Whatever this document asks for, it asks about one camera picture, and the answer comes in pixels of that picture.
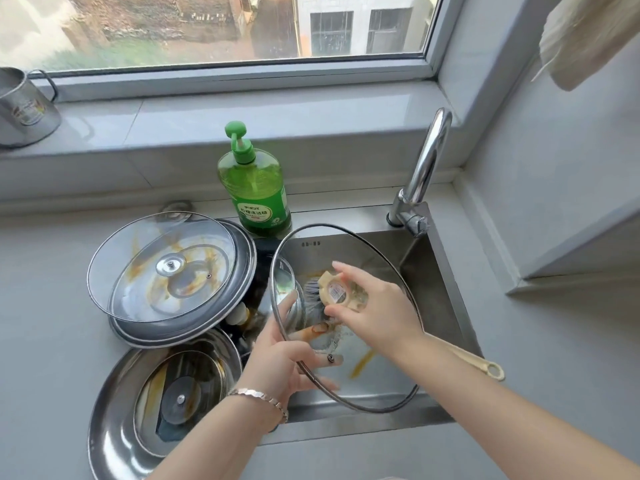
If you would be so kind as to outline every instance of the countertop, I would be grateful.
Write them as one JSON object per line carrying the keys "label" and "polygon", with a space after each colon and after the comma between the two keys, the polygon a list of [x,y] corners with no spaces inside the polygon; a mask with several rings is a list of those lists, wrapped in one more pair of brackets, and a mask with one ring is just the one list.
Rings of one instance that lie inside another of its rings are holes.
{"label": "countertop", "polygon": [[[394,190],[292,196],[294,225],[326,209],[391,202]],[[428,194],[484,355],[506,385],[640,462],[640,298],[622,285],[508,298],[449,184]],[[0,220],[0,477],[90,480],[93,402],[128,347],[91,302],[89,260],[107,236],[155,207]],[[228,201],[200,203],[213,217]],[[259,447],[243,478],[375,480],[504,478],[457,424]]]}

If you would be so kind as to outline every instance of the glass pane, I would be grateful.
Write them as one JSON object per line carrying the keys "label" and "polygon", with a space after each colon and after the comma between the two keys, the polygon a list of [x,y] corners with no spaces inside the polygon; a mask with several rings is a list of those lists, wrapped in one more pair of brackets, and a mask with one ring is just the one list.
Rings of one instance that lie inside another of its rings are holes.
{"label": "glass pane", "polygon": [[438,0],[0,0],[0,65],[120,69],[422,52]]}

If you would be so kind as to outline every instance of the green pump bottle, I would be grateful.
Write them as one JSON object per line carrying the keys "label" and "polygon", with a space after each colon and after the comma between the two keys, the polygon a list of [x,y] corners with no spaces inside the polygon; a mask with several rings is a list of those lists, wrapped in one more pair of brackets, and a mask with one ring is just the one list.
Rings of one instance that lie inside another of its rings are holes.
{"label": "green pump bottle", "polygon": [[282,169],[276,158],[243,139],[246,126],[231,121],[225,126],[231,151],[218,162],[218,177],[234,203],[240,222],[261,237],[275,236],[291,224]]}

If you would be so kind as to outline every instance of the chrome faucet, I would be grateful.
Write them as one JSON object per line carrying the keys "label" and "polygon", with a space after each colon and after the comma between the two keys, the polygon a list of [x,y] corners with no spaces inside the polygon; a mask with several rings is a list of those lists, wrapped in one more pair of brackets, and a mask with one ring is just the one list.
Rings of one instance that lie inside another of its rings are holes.
{"label": "chrome faucet", "polygon": [[427,233],[428,222],[427,217],[416,213],[414,207],[422,202],[431,183],[452,119],[453,116],[448,109],[441,107],[436,111],[409,183],[398,190],[393,207],[387,214],[387,222],[390,225],[405,227],[416,239]]}

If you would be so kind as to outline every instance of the metal mug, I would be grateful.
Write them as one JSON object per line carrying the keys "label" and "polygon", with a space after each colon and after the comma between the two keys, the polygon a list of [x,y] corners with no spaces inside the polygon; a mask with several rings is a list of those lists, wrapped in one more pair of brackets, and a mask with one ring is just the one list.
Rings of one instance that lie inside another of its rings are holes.
{"label": "metal mug", "polygon": [[[29,80],[33,72],[41,72],[49,81],[53,88],[51,99]],[[56,83],[43,70],[24,72],[0,67],[0,146],[27,146],[53,133],[62,122],[53,104],[57,97]]]}

